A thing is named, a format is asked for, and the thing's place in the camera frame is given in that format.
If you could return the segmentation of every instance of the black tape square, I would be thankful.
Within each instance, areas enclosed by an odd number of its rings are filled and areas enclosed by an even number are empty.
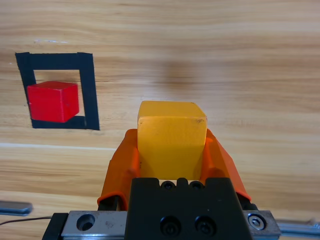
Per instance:
[[[34,129],[92,129],[100,130],[94,58],[91,53],[36,53],[15,54],[21,74],[26,100],[27,87],[36,84],[34,70],[79,70],[84,116],[74,116],[67,122],[50,122],[31,119]]]

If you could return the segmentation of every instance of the yellow block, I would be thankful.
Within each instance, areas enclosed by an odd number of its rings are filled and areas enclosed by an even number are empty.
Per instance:
[[[207,117],[193,102],[143,101],[138,114],[141,177],[198,180]]]

